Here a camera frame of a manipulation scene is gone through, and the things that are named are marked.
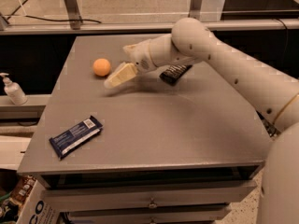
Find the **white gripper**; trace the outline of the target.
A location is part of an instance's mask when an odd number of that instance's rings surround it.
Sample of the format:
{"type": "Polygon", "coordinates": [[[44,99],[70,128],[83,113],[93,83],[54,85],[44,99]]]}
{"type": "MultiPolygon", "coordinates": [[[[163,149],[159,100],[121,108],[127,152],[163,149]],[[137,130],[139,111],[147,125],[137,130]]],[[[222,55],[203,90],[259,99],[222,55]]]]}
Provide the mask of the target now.
{"type": "Polygon", "coordinates": [[[123,50],[133,63],[121,63],[120,66],[105,80],[104,86],[107,89],[113,89],[120,86],[122,83],[133,79],[138,72],[148,73],[156,69],[156,66],[150,57],[149,42],[126,45],[123,47],[123,50]]]}

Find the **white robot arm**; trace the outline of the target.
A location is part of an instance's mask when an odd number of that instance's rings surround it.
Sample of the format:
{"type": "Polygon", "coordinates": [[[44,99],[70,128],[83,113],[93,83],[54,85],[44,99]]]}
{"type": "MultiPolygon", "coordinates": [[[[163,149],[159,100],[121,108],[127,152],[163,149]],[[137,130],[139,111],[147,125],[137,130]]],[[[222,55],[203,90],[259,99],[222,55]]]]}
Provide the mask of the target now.
{"type": "Polygon", "coordinates": [[[299,81],[221,42],[197,19],[177,21],[169,35],[127,45],[127,63],[108,76],[120,86],[164,65],[208,63],[280,135],[263,169],[257,224],[299,224],[299,81]]]}

